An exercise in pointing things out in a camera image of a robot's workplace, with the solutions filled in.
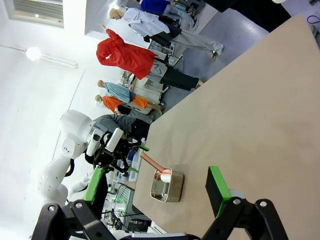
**screw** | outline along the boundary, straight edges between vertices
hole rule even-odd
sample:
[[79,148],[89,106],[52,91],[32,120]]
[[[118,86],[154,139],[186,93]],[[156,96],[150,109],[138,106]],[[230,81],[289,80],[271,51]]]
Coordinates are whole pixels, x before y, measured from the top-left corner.
[[75,207],[76,207],[77,209],[81,208],[81,207],[82,207],[82,203],[81,203],[81,202],[76,203],[76,204],[75,204]]
[[262,201],[260,202],[260,206],[264,208],[265,206],[267,206],[267,203],[265,201]]
[[240,201],[240,199],[235,199],[235,200],[233,200],[233,203],[235,205],[239,205],[241,203],[241,201]]
[[50,212],[53,212],[56,209],[56,207],[51,205],[48,209],[49,209]]

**wooden tabletop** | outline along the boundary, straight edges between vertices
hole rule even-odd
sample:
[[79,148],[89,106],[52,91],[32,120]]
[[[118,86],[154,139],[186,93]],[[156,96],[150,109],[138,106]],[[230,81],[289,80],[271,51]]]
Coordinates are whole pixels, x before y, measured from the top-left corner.
[[151,125],[148,155],[184,173],[182,198],[152,199],[155,170],[142,162],[133,204],[167,232],[202,237],[214,220],[208,166],[218,166],[249,202],[273,201],[290,240],[319,239],[319,105],[319,48],[299,15]]

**gray floor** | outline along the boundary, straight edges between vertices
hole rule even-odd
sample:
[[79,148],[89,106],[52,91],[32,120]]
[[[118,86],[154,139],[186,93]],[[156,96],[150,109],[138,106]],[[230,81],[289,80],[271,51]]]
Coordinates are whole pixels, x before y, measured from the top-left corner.
[[[291,16],[302,13],[305,19],[310,15],[320,17],[320,3],[311,6],[308,0],[287,0],[282,5]],[[320,30],[320,23],[315,26]],[[181,60],[176,67],[187,75],[203,78],[206,81],[263,39],[268,32],[237,11],[228,9],[223,13],[218,12],[200,34],[224,44],[222,55],[212,62],[209,53],[188,49],[183,53],[183,61]],[[316,40],[319,45],[319,33]],[[162,100],[167,104],[164,112],[171,109],[191,92],[170,87],[162,97]]]

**white shirt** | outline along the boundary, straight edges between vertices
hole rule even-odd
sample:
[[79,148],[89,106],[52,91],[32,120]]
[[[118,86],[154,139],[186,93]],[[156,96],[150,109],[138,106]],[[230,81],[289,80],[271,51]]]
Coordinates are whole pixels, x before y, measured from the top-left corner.
[[170,33],[168,26],[159,20],[159,16],[137,8],[129,8],[122,19],[143,37],[147,35],[151,37],[161,32]]

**metal container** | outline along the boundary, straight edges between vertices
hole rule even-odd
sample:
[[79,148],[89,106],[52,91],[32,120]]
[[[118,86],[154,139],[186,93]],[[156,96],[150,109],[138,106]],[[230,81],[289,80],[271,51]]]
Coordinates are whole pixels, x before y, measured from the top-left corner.
[[150,195],[162,203],[176,203],[180,201],[185,176],[183,173],[171,170],[170,182],[163,182],[160,179],[160,173],[155,171]]

